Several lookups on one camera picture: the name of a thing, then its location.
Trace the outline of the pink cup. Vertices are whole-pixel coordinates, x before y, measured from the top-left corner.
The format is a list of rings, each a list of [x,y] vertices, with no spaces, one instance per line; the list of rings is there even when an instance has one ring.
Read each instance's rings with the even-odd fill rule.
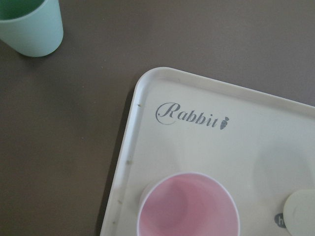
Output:
[[[227,189],[201,173],[176,173],[142,191],[138,236],[238,236],[240,217]]]

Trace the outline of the green cup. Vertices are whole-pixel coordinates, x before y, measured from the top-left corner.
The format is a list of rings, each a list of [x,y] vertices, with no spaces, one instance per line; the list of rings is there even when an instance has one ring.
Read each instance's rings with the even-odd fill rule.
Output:
[[[54,52],[63,40],[58,0],[2,0],[0,40],[27,57]]]

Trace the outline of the cream yellow cup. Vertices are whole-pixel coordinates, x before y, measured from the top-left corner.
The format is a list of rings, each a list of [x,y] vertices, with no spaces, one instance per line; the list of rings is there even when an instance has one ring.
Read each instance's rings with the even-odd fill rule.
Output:
[[[292,236],[314,236],[315,190],[303,189],[292,193],[284,204],[283,218]]]

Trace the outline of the cream rabbit tray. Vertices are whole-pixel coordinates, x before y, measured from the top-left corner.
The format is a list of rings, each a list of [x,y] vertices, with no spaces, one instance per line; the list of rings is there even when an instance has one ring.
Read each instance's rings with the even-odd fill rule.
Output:
[[[287,197],[315,186],[313,106],[168,67],[138,81],[101,228],[136,235],[145,187],[178,172],[220,182],[243,236],[286,236]]]

